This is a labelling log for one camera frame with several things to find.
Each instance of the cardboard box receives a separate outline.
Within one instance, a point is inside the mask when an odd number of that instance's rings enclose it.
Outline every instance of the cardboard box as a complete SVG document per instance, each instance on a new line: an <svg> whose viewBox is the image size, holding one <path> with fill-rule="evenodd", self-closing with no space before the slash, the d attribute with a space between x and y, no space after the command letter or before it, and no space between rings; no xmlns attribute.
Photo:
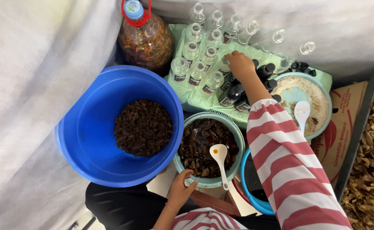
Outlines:
<svg viewBox="0 0 374 230"><path fill-rule="evenodd" d="M312 140L311 147L333 188L349 147L354 121L360 110L367 84L368 81L363 81L330 92L332 118L325 131Z"/></svg>

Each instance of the white cloth backdrop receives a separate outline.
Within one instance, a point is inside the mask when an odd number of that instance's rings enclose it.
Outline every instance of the white cloth backdrop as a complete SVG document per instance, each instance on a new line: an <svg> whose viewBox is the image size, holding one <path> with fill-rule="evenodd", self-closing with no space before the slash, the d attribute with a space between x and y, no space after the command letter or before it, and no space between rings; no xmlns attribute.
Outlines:
<svg viewBox="0 0 374 230"><path fill-rule="evenodd" d="M200 2L205 13L240 13L242 25L256 19L252 41L281 28L281 50L314 41L301 60L335 81L374 66L374 0ZM152 0L152 8L185 23L194 3ZM83 210L89 182L67 164L53 128L107 62L122 21L118 4L0 0L0 229L64 230Z"/></svg>

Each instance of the black tray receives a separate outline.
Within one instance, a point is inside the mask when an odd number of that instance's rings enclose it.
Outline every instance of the black tray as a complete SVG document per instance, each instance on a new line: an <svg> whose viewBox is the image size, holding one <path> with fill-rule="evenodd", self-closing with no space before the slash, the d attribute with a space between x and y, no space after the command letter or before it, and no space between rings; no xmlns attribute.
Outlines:
<svg viewBox="0 0 374 230"><path fill-rule="evenodd" d="M336 186L334 187L334 194L340 202L343 196L344 189L349 180L349 175L352 171L354 160L356 159L357 149L360 145L360 140L363 137L364 128L367 124L368 116L371 112L370 103L374 99L374 71L370 76L363 101L361 103L360 111L354 122L352 137L350 139L349 147L344 157L343 165L340 168L339 176Z"/></svg>

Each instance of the teal plate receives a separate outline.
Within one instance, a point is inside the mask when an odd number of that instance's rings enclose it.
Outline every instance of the teal plate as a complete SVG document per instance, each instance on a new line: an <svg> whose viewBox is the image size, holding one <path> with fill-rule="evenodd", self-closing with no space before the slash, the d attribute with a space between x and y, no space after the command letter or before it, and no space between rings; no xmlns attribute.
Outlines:
<svg viewBox="0 0 374 230"><path fill-rule="evenodd" d="M320 81L316 80L314 77L312 77L310 75L307 75L305 73L290 72L290 73L285 73L285 74L282 74L280 76L277 76L273 79L278 81L279 79L284 78L286 76L298 76L298 77L304 78L304 79L312 82L313 84L317 85L320 88L320 90L322 90L322 92L325 94L325 96L327 98L327 101L329 102L329 115L327 117L327 120L326 120L325 124L319 130L317 130L315 133L313 133L312 135L309 135L309 136L305 137L305 139L311 140L311 139L319 136L326 129L327 125L329 124L330 118L332 117L332 99L330 98L329 92L326 91L326 89L323 87L323 85L320 83ZM293 110L292 110L293 108L291 109L290 104L296 105L296 103L300 102L300 101L307 101L310 104L310 102L307 99L305 93L303 91L301 91L298 87L294 87L290 91L285 90L285 92L283 93L283 95L281 95L281 97L282 97L282 102L286 101L285 105L281 104L282 107L292 116L292 119L294 119L294 120L295 120L295 117L293 115Z"/></svg>

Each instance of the red bottle handle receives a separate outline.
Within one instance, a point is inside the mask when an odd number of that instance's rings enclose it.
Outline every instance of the red bottle handle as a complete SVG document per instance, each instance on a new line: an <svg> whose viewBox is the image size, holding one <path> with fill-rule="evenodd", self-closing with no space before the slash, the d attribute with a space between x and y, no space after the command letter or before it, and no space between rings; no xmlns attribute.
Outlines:
<svg viewBox="0 0 374 230"><path fill-rule="evenodd" d="M149 14L147 14L146 10L143 9L144 10L143 17L140 18L139 20L132 20L128 18L127 15L124 13L124 3L126 1L127 0L122 0L122 15L124 16L124 18L126 18L127 23L129 23L131 26L134 26L134 27L142 26L147 22L147 20L151 18L151 0L149 0Z"/></svg>

